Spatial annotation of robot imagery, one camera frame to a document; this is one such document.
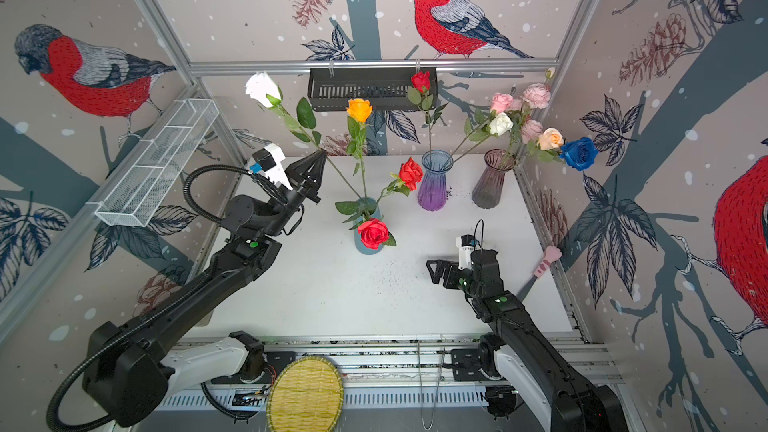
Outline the teal ceramic vase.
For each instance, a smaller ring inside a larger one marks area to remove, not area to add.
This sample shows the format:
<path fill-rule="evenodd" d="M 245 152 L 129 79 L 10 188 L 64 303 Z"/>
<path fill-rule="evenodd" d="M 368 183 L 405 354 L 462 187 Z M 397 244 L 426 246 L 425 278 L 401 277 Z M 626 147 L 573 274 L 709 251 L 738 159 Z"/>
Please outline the teal ceramic vase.
<path fill-rule="evenodd" d="M 360 199 L 358 205 L 360 211 L 353 220 L 355 245 L 364 255 L 376 254 L 384 248 L 387 240 L 382 214 L 376 200 L 371 197 Z"/>

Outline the orange rose flower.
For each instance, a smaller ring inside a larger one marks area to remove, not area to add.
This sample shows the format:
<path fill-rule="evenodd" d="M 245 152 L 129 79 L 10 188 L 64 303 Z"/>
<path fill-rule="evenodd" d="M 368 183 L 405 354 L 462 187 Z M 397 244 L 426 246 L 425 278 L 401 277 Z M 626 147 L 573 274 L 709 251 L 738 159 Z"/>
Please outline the orange rose flower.
<path fill-rule="evenodd" d="M 350 135 L 350 142 L 347 147 L 347 153 L 357 160 L 355 174 L 361 175 L 363 191 L 367 193 L 367 183 L 365 177 L 365 146 L 367 144 L 367 120 L 373 112 L 373 106 L 369 100 L 350 99 L 347 107 L 347 127 Z"/>

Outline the blue purple glass vase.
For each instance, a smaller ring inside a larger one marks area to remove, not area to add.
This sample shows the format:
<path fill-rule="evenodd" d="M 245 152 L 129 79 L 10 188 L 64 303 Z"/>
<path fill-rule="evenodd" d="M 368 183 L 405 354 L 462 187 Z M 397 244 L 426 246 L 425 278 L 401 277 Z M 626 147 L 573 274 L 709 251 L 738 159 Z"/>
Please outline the blue purple glass vase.
<path fill-rule="evenodd" d="M 448 198 L 447 173 L 453 167 L 452 156 L 442 150 L 426 152 L 421 159 L 424 177 L 418 190 L 418 204 L 427 211 L 442 209 Z"/>

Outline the smoky pink glass vase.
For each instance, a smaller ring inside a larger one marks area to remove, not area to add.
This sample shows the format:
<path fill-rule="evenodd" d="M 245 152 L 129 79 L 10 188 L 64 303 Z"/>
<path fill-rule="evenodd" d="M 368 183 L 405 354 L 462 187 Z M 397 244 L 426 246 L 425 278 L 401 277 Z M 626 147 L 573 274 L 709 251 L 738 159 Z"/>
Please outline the smoky pink glass vase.
<path fill-rule="evenodd" d="M 506 174 L 516 166 L 516 156 L 504 149 L 492 149 L 484 155 L 485 169 L 472 191 L 473 203 L 481 209 L 493 209 L 501 200 Z"/>

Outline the white rose flower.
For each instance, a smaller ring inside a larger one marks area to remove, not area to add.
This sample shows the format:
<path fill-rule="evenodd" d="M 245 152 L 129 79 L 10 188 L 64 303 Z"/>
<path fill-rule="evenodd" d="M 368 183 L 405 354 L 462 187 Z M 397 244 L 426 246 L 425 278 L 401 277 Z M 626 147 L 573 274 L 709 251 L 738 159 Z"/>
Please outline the white rose flower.
<path fill-rule="evenodd" d="M 287 130 L 303 143 L 322 149 L 323 138 L 316 130 L 314 109 L 306 97 L 300 99 L 296 112 L 291 114 L 283 105 L 283 93 L 278 84 L 266 73 L 252 75 L 245 85 L 245 93 L 265 110 L 271 110 L 283 121 Z"/>
<path fill-rule="evenodd" d="M 468 119 L 464 127 L 464 137 L 451 152 L 451 158 L 458 161 L 479 145 L 492 138 L 499 138 L 514 128 L 512 118 L 506 112 L 478 112 L 473 119 Z"/>

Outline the dark red rose flower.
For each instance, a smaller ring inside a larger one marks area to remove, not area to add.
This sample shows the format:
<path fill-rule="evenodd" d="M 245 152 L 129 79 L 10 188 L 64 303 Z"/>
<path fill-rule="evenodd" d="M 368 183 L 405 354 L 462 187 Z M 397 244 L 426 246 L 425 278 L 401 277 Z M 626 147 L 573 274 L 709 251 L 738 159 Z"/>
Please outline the dark red rose flower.
<path fill-rule="evenodd" d="M 428 151 L 433 150 L 432 129 L 446 107 L 436 104 L 437 93 L 432 91 L 431 75 L 428 71 L 417 72 L 411 77 L 411 86 L 407 90 L 408 100 L 422 112 L 427 126 Z"/>

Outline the pink carnation flower stem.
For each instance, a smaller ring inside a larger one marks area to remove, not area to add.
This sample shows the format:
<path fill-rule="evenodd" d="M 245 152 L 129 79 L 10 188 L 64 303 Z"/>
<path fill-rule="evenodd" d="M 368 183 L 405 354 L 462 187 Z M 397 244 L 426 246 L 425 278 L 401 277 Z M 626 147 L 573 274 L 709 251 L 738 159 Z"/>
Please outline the pink carnation flower stem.
<path fill-rule="evenodd" d="M 528 144 L 530 141 L 536 141 L 543 133 L 543 125 L 534 119 L 528 119 L 521 126 L 520 133 L 522 142 Z"/>

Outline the cream peach rose stem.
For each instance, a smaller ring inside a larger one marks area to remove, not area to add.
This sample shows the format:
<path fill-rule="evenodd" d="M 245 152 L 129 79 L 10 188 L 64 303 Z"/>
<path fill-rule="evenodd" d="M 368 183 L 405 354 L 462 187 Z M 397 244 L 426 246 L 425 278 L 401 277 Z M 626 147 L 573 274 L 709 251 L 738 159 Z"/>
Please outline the cream peach rose stem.
<path fill-rule="evenodd" d="M 528 157 L 540 162 L 553 162 L 560 159 L 565 139 L 555 128 L 547 128 L 539 133 L 531 133 L 525 146 Z"/>

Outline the blue rose flower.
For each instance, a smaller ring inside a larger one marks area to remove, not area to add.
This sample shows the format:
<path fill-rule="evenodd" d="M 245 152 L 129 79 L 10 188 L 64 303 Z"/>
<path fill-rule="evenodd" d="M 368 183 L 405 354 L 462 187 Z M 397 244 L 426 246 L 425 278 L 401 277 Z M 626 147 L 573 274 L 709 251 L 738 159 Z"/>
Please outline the blue rose flower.
<path fill-rule="evenodd" d="M 561 148 L 560 158 L 571 168 L 584 171 L 595 163 L 599 151 L 589 137 L 582 137 L 576 141 L 568 142 Z"/>

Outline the pink rose flower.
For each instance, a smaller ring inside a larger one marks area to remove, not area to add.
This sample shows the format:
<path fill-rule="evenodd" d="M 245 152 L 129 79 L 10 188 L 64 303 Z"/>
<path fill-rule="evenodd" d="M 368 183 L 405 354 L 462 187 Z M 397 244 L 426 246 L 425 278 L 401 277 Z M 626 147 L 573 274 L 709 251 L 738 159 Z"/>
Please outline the pink rose flower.
<path fill-rule="evenodd" d="M 509 115 L 509 112 L 512 111 L 512 106 L 515 104 L 515 98 L 510 94 L 505 93 L 496 93 L 492 100 L 491 104 L 489 106 L 489 109 L 485 111 L 484 109 L 478 110 L 478 112 L 506 112 Z"/>

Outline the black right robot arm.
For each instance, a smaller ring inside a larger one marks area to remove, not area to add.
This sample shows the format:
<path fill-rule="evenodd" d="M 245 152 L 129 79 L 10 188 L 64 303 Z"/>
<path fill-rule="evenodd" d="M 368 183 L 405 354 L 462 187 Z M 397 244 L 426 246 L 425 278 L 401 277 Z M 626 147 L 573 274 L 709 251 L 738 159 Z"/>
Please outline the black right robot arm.
<path fill-rule="evenodd" d="M 426 267 L 433 283 L 462 291 L 476 318 L 490 327 L 478 344 L 479 369 L 508 381 L 546 431 L 627 431 L 616 393 L 580 374 L 506 289 L 497 252 L 469 234 L 457 247 L 458 261 L 434 259 Z"/>

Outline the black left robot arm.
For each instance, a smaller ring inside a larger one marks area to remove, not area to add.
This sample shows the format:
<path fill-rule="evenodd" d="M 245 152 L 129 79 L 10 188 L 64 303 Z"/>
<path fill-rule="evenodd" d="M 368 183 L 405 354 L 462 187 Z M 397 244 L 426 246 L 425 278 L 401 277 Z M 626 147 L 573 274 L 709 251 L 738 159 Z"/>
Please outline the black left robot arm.
<path fill-rule="evenodd" d="M 244 332 L 235 332 L 214 345 L 211 352 L 192 353 L 180 361 L 169 354 L 179 340 L 208 313 L 239 290 L 255 282 L 274 264 L 282 247 L 280 234 L 291 234 L 291 218 L 301 220 L 304 201 L 319 202 L 327 154 L 318 149 L 288 167 L 279 147 L 269 144 L 253 155 L 250 168 L 223 166 L 223 171 L 245 175 L 269 199 L 248 195 L 229 200 L 223 216 L 200 206 L 192 184 L 216 171 L 208 165 L 195 169 L 183 183 L 183 197 L 200 216 L 230 234 L 213 253 L 208 267 L 159 306 L 121 326 L 106 322 L 89 338 L 88 356 L 63 380 L 46 411 L 52 431 L 91 431 L 110 422 L 130 427 L 150 415 L 178 390 L 243 369 L 258 371 L 262 344 Z M 83 390 L 106 411 L 106 416 L 85 424 L 67 424 L 59 415 L 63 398 L 80 380 Z"/>

